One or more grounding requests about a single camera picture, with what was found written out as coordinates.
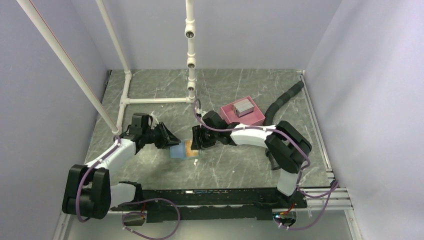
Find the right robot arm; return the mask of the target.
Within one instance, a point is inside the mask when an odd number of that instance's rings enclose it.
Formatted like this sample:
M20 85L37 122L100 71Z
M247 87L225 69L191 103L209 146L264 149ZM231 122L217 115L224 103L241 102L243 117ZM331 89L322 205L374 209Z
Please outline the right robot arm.
M199 122L192 127L192 150L204 150L216 142L265 148L273 157L272 165L280 171L276 203L287 208L295 201L301 168L308 161L312 145L289 122L282 120L268 126L227 123L215 111L207 112Z

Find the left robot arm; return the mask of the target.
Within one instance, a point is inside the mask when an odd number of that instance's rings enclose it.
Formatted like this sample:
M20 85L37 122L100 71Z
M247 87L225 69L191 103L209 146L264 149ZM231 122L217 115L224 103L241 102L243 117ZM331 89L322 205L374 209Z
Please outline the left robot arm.
M163 122L155 127L148 123L129 125L125 132L113 137L113 144L87 164L73 165L67 175L61 210L75 215L80 222L103 219L111 208L126 205L131 210L144 203L142 185L133 181L111 184L112 176L145 145L157 149L177 146L181 140Z

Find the green card holder wallet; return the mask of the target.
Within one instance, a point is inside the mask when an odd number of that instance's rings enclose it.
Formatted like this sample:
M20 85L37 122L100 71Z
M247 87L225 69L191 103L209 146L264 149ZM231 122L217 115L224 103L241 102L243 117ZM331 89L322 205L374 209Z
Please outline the green card holder wallet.
M199 159L202 156L202 151L192 150L192 143L192 139L185 139L182 140L178 145L172 146L169 149L170 158L180 160Z

